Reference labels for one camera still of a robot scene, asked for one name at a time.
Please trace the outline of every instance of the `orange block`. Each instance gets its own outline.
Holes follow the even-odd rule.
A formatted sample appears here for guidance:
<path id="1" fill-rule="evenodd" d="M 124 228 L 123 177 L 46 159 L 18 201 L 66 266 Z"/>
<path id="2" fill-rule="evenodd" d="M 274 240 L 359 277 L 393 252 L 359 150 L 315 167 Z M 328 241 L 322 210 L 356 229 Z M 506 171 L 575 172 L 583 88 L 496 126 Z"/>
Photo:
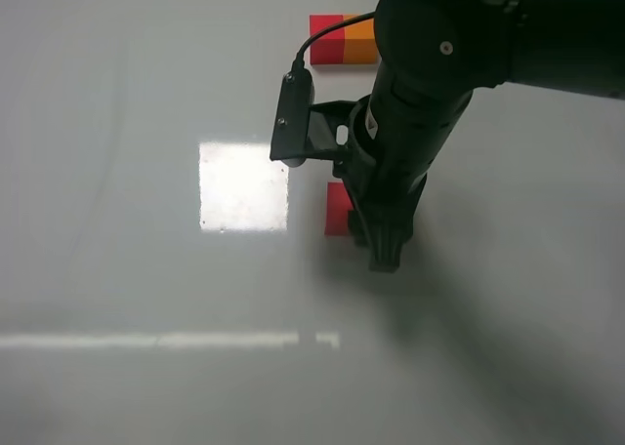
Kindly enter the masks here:
<path id="1" fill-rule="evenodd" d="M 344 15 L 349 20 L 357 15 Z M 373 20 L 365 20 L 345 27 L 345 52 L 343 64 L 375 64 L 378 47 L 375 44 Z"/>

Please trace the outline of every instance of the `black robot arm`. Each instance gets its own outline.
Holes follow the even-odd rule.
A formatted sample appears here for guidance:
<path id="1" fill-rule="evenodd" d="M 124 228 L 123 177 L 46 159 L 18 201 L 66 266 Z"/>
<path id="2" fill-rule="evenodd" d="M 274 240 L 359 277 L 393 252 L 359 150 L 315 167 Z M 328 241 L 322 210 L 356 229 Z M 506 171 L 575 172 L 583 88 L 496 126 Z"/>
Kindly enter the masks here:
<path id="1" fill-rule="evenodd" d="M 370 96 L 313 104 L 301 60 L 282 81 L 271 160 L 331 160 L 370 268 L 394 271 L 427 173 L 475 88 L 517 82 L 620 98 L 625 0 L 380 0 Z M 345 125 L 349 137 L 336 144 Z"/>

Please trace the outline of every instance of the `black cable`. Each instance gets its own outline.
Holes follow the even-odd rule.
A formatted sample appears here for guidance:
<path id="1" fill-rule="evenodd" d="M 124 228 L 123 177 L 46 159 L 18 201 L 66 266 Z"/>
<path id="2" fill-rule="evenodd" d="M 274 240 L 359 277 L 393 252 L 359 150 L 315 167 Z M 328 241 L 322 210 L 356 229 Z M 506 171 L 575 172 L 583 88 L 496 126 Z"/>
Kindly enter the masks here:
<path id="1" fill-rule="evenodd" d="M 306 52 L 306 50 L 309 48 L 310 45 L 316 42 L 323 35 L 327 35 L 328 33 L 333 32 L 334 30 L 338 30 L 339 28 L 347 27 L 349 25 L 354 25 L 355 23 L 373 19 L 374 16 L 375 16 L 375 13 L 366 13 L 360 16 L 356 16 L 355 18 L 351 18 L 351 19 L 343 20 L 342 22 L 339 22 L 339 23 L 335 23 L 334 25 L 330 25 L 329 27 L 325 27 L 323 30 L 320 30 L 311 38 L 309 38 L 306 42 L 304 42 L 304 45 L 302 45 L 302 48 L 300 48 L 300 51 L 297 52 L 297 56 L 295 57 L 295 61 L 293 61 L 293 64 L 304 66 L 304 53 Z"/>

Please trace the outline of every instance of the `red and orange block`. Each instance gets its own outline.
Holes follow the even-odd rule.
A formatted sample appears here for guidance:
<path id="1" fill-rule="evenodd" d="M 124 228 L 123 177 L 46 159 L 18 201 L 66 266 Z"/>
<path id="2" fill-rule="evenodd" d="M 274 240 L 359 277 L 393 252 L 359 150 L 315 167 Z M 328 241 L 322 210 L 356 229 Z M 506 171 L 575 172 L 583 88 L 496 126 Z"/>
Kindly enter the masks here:
<path id="1" fill-rule="evenodd" d="M 311 35 L 356 15 L 312 15 Z M 311 64 L 375 64 L 378 48 L 373 20 L 365 20 L 324 35 L 311 46 Z"/>

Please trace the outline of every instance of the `red block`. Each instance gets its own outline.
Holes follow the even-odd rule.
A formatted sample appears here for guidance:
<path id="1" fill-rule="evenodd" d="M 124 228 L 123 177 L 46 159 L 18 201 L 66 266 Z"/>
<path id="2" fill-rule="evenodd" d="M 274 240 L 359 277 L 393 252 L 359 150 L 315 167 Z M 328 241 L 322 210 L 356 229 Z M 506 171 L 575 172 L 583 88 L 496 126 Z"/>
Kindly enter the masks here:
<path id="1" fill-rule="evenodd" d="M 325 207 L 325 235 L 348 236 L 348 212 L 354 207 L 342 183 L 330 182 Z"/>
<path id="2" fill-rule="evenodd" d="M 311 35 L 343 21 L 342 15 L 311 16 Z M 311 64 L 341 64 L 345 55 L 345 28 L 322 36 L 311 45 Z"/>

